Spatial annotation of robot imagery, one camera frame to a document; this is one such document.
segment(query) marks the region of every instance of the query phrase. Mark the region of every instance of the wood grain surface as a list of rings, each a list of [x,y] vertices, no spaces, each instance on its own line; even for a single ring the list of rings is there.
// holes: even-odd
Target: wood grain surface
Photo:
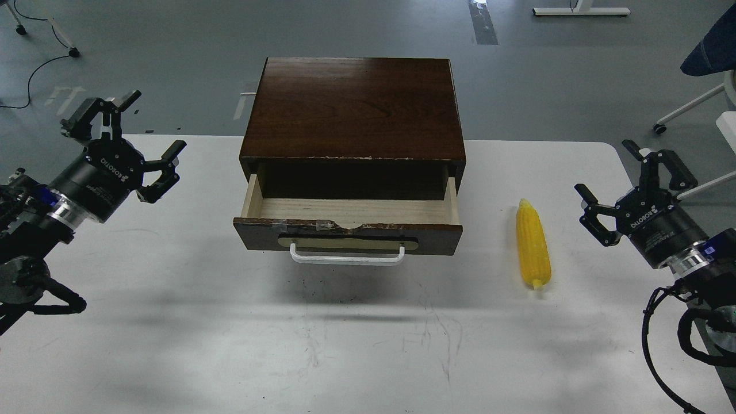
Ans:
[[[459,179],[450,61],[270,57],[240,155],[246,176],[262,161],[420,160]]]

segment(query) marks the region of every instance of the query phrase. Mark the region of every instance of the white table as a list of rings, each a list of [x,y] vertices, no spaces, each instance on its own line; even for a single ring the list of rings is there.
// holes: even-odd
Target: white table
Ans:
[[[132,197],[47,258],[89,306],[3,336],[3,413],[681,412],[640,345],[641,310],[672,276],[577,221],[574,184],[602,203],[630,187],[610,146],[466,141],[455,256],[335,267],[244,249],[240,137],[128,136],[148,158],[175,138],[182,180],[162,200]],[[550,246],[541,296],[519,275],[521,197]],[[677,346],[684,309],[655,314],[655,364],[696,406],[730,412],[715,370]]]

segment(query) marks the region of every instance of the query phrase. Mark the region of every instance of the white handle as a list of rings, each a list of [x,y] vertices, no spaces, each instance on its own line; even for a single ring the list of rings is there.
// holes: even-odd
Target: white handle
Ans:
[[[297,243],[289,246],[291,258],[296,263],[306,264],[353,264],[362,266],[396,266],[404,260],[404,245],[399,247],[396,257],[360,257],[360,256],[303,256],[297,253]]]

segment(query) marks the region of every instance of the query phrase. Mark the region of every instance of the cable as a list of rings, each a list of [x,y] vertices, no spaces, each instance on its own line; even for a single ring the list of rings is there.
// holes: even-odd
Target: cable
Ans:
[[[47,18],[35,18],[35,17],[28,17],[27,15],[24,15],[23,13],[19,12],[19,11],[18,11],[18,6],[16,6],[16,5],[15,5],[15,2],[16,2],[16,1],[18,1],[18,0],[13,0],[13,8],[15,9],[15,12],[16,12],[17,14],[21,15],[21,17],[25,17],[25,18],[27,18],[27,19],[29,19],[29,20],[38,20],[38,21],[49,21],[49,20],[48,20]]]
[[[18,1],[18,0],[13,0],[13,8],[15,9],[15,12],[16,12],[17,14],[19,14],[19,15],[20,15],[21,17],[25,17],[25,18],[27,18],[27,19],[29,19],[29,20],[38,20],[38,21],[49,21],[49,20],[48,20],[47,18],[36,18],[36,17],[29,17],[29,16],[27,16],[27,15],[24,15],[23,13],[19,12],[19,11],[18,11],[18,6],[17,6],[17,5],[15,5],[15,2],[16,2],[16,1]],[[56,38],[56,40],[57,40],[57,41],[59,42],[59,44],[61,44],[61,46],[64,46],[65,48],[69,49],[69,46],[66,46],[66,45],[64,44],[64,42],[62,42],[62,41],[61,41],[61,39],[59,39],[59,36],[58,36],[58,35],[56,34],[56,29],[54,29],[54,25],[53,25],[53,24],[51,25],[51,31],[52,31],[52,32],[54,33],[54,37],[55,37],[55,38]]]
[[[64,44],[64,42],[62,42],[61,39],[59,39],[59,36],[56,35],[56,29],[54,29],[54,25],[53,24],[51,25],[51,31],[54,33],[54,37],[56,38],[56,40],[59,41],[59,44],[61,44],[61,46],[64,46],[65,48],[69,49],[69,46],[66,46]]]
[[[28,102],[27,102],[27,103],[26,103],[25,105],[23,105],[23,106],[7,106],[7,105],[0,105],[0,108],[10,108],[10,109],[23,109],[23,108],[26,108],[26,107],[27,107],[28,105],[31,105],[31,79],[33,79],[33,75],[35,75],[35,74],[36,74],[36,72],[38,71],[38,69],[41,69],[41,68],[43,68],[43,67],[44,67],[44,66],[45,66],[46,64],[48,64],[48,63],[51,63],[51,62],[53,62],[54,60],[59,60],[59,59],[63,59],[64,57],[71,57],[71,56],[69,56],[69,55],[64,55],[64,56],[59,56],[59,57],[55,57],[55,58],[53,58],[53,59],[49,59],[49,60],[47,60],[46,62],[44,62],[44,63],[41,63],[41,66],[38,66],[38,67],[36,68],[36,70],[34,70],[34,71],[33,71],[33,73],[31,73],[31,77],[29,77],[29,78],[28,78]]]
[[[657,308],[657,306],[659,306],[659,304],[662,303],[662,301],[665,300],[669,295],[674,294],[676,289],[676,287],[671,287],[667,289],[663,287],[657,287],[654,292],[652,292],[651,297],[649,298],[646,309],[644,309],[644,320],[642,322],[642,350],[644,351],[644,359],[646,360],[646,365],[649,367],[649,371],[654,377],[654,380],[657,381],[659,387],[662,388],[662,391],[665,391],[665,394],[667,394],[667,396],[670,397],[672,401],[676,402],[677,405],[682,407],[682,409],[688,414],[705,414],[704,412],[695,408],[691,403],[685,401],[684,399],[682,399],[682,397],[678,396],[665,384],[664,381],[662,381],[662,378],[659,377],[657,370],[654,369],[654,363],[652,362],[651,354],[649,353],[649,341],[647,339],[647,336],[649,335],[649,320],[654,314],[654,310]]]

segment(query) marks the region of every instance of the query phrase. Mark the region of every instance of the corn cob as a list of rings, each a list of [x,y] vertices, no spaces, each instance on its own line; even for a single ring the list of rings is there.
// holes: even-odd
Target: corn cob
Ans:
[[[552,269],[539,215],[525,198],[519,202],[516,213],[516,244],[521,277],[527,285],[539,290],[550,281]]]

